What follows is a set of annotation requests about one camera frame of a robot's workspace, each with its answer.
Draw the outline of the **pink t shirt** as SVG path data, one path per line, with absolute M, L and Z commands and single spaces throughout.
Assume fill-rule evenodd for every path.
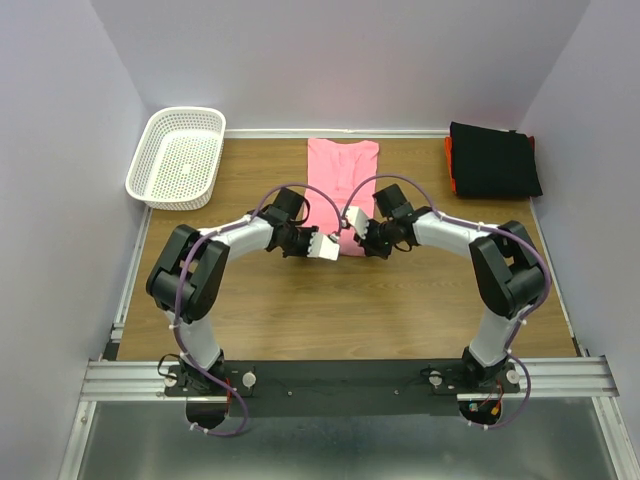
M 309 139 L 307 183 L 327 194 L 343 210 L 353 190 L 364 180 L 377 174 L 379 144 L 364 140 L 343 144 L 327 139 Z M 329 203 L 315 191 L 305 197 L 311 210 L 304 226 L 317 226 L 331 234 L 337 226 L 336 215 Z

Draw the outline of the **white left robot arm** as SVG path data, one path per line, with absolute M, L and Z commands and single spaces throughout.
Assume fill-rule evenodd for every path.
M 223 350 L 209 314 L 227 264 L 259 250 L 305 257 L 318 233 L 316 226 L 303 225 L 310 213 L 304 195 L 282 188 L 272 203 L 234 222 L 210 229 L 181 224 L 172 231 L 146 292 L 166 314 L 187 382 L 197 393 L 212 394 L 226 380 Z

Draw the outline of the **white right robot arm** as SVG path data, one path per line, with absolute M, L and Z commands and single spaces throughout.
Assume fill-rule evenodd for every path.
M 373 198 L 381 221 L 359 207 L 344 210 L 344 222 L 367 256 L 386 259 L 404 243 L 409 248 L 439 248 L 471 261 L 484 313 L 454 372 L 467 389 L 485 390 L 505 369 L 521 324 L 549 295 L 549 269 L 526 228 L 517 221 L 471 222 L 430 206 L 415 209 L 397 184 Z

